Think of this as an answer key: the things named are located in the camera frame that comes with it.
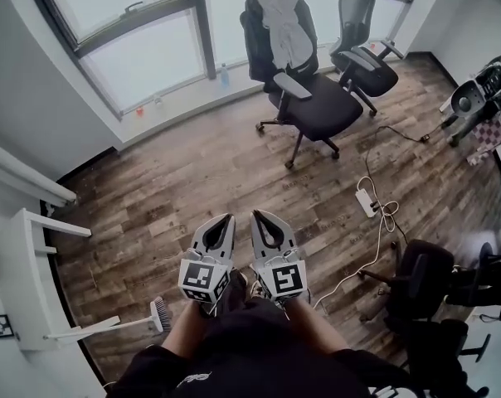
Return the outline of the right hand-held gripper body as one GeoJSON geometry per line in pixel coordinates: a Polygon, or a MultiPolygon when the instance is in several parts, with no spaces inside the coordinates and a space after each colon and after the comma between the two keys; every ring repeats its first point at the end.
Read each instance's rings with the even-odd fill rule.
{"type": "Polygon", "coordinates": [[[264,298],[281,305],[307,294],[306,266],[299,254],[299,248],[294,247],[275,256],[261,257],[251,265],[264,298]]]}

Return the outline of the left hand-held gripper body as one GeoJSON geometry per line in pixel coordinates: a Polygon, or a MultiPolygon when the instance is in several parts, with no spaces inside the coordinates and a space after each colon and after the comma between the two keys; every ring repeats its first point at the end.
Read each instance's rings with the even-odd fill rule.
{"type": "Polygon", "coordinates": [[[178,287],[189,299],[215,306],[230,282],[231,250],[190,248],[181,259],[178,287]]]}

